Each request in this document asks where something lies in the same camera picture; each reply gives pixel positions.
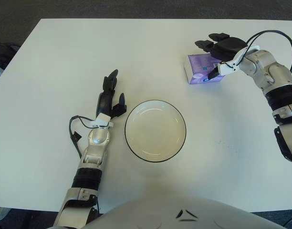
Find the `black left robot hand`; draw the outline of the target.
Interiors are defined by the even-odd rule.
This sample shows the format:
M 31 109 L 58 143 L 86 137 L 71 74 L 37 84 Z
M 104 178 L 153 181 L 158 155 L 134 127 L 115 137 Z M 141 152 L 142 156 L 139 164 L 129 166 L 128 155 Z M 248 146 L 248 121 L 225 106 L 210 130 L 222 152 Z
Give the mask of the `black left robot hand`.
M 112 105 L 113 97 L 115 94 L 115 87 L 117 84 L 118 70 L 115 69 L 109 74 L 109 76 L 104 77 L 103 91 L 99 94 L 96 116 L 103 113 L 111 119 L 119 117 L 126 112 L 125 95 L 121 93 L 119 96 L 119 102 L 116 105 Z

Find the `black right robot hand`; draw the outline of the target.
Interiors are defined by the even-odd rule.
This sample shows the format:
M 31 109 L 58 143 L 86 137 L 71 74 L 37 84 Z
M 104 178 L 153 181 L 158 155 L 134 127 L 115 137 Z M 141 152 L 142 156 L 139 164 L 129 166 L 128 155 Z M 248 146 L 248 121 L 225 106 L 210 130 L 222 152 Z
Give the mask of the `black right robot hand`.
M 212 81 L 219 76 L 236 71 L 235 63 L 231 62 L 239 51 L 247 47 L 246 42 L 236 37 L 230 37 L 226 33 L 212 33 L 209 38 L 210 40 L 196 41 L 195 45 L 220 62 L 208 73 L 203 82 Z

